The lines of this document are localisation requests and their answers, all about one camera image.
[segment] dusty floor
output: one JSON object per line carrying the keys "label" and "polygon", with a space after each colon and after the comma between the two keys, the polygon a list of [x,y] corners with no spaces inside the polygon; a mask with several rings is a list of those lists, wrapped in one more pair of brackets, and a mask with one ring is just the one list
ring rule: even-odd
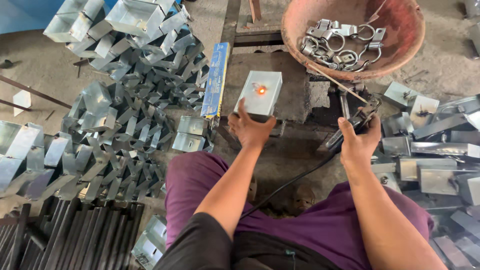
{"label": "dusty floor", "polygon": [[[282,13],[287,0],[261,1],[262,11],[272,17]],[[366,81],[372,92],[383,93],[392,81],[403,83],[403,80],[422,70],[430,73],[420,81],[408,85],[426,96],[444,102],[460,97],[472,96],[480,93],[478,85],[480,76],[477,72],[480,62],[472,61],[467,56],[471,48],[467,45],[468,28],[476,23],[473,20],[463,20],[457,4],[451,0],[419,0],[418,4],[423,11],[426,21],[426,35],[423,47],[417,55],[401,69],[388,76]],[[213,44],[220,40],[227,0],[197,0],[186,2],[186,6],[194,21],[191,22],[195,35],[204,43],[205,54],[212,55]],[[249,13],[248,1],[242,1],[241,15]],[[284,46],[261,48],[273,51]],[[259,48],[235,48],[234,53],[253,52]],[[72,66],[79,60],[70,53],[64,44],[52,42],[42,35],[42,31],[27,31],[0,35],[0,60],[9,59],[15,66],[8,70],[1,70],[1,74],[16,80],[31,88],[51,95],[68,104],[81,89],[94,79],[113,82],[109,77],[95,73],[90,66],[84,66],[77,78],[78,67]],[[326,88],[328,83],[311,83],[312,107],[328,107]],[[13,86],[0,82],[0,99],[12,100],[12,96],[19,90]],[[22,112],[13,116],[13,108],[0,105],[0,120],[24,124],[34,122],[44,127],[46,134],[55,134],[60,129],[62,117],[68,112],[66,108],[32,96],[32,112]],[[381,108],[382,115],[390,115],[397,109],[389,104]],[[180,115],[199,115],[199,112],[183,110],[169,110],[172,119]],[[217,137],[214,153],[220,154],[228,163],[231,163],[236,153],[228,148],[225,140]],[[167,153],[158,152],[155,157],[168,162],[179,151],[170,149]],[[289,160],[286,158],[260,158],[255,175],[258,179],[258,192],[265,194],[273,191],[284,181],[313,166],[317,160]],[[315,186],[317,199],[325,198],[335,184],[345,181],[343,168],[336,157],[320,170],[308,175],[299,182],[310,182]],[[272,201],[275,209],[287,209],[292,190],[286,190]],[[22,201],[18,198],[0,200],[0,216],[17,206]],[[141,224],[143,228],[151,214],[164,214],[165,208],[162,199],[147,198],[147,207]]]}

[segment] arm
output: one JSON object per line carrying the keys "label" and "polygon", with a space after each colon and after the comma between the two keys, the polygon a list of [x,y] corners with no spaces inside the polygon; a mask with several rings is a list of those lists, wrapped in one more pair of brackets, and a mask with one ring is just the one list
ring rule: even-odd
{"label": "arm", "polygon": [[238,136],[242,149],[195,211],[215,218],[231,240],[247,199],[255,163],[276,123],[273,116],[266,123],[250,119],[245,112],[244,99],[239,103],[239,116],[230,114],[228,125],[230,131]]}
{"label": "arm", "polygon": [[380,140],[380,120],[374,116],[367,134],[356,135],[338,119],[344,142],[341,162],[347,172],[363,243],[373,269],[446,269],[428,242],[395,206],[373,174],[370,157]]}

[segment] hand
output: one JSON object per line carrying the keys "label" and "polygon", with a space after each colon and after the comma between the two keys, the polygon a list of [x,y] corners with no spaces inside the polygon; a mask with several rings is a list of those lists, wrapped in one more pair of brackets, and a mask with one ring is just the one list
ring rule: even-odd
{"label": "hand", "polygon": [[338,126],[344,137],[340,161],[345,169],[370,169],[370,158],[382,137],[378,116],[372,116],[365,134],[356,135],[352,124],[343,117],[338,119]]}
{"label": "hand", "polygon": [[239,138],[243,148],[253,147],[261,150],[267,142],[270,132],[275,126],[276,119],[275,117],[270,116],[265,123],[254,121],[245,111],[244,104],[245,98],[242,98],[239,102],[238,111],[240,118],[233,113],[228,116],[230,131]]}

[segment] black cable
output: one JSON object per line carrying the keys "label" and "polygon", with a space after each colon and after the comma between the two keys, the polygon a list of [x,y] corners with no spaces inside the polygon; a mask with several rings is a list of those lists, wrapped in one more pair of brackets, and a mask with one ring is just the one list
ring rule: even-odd
{"label": "black cable", "polygon": [[277,190],[275,190],[274,192],[272,192],[267,198],[263,199],[259,204],[257,204],[256,206],[252,207],[250,210],[248,210],[245,214],[243,214],[242,216],[240,216],[240,219],[243,219],[244,217],[252,214],[253,212],[255,212],[256,210],[258,210],[258,208],[260,208],[263,204],[265,204],[267,201],[269,201],[275,194],[277,194],[278,192],[280,192],[282,189],[284,189],[285,187],[287,187],[288,185],[292,184],[293,182],[297,181],[298,179],[302,178],[303,176],[319,169],[320,167],[324,166],[327,162],[329,162],[336,154],[336,151],[332,151],[328,154],[328,156],[322,160],[320,163],[318,163],[315,167],[311,168],[310,170],[306,171],[306,172],[302,172],[301,174],[297,175],[295,178],[293,178],[292,180],[286,182],[283,186],[279,187]]}

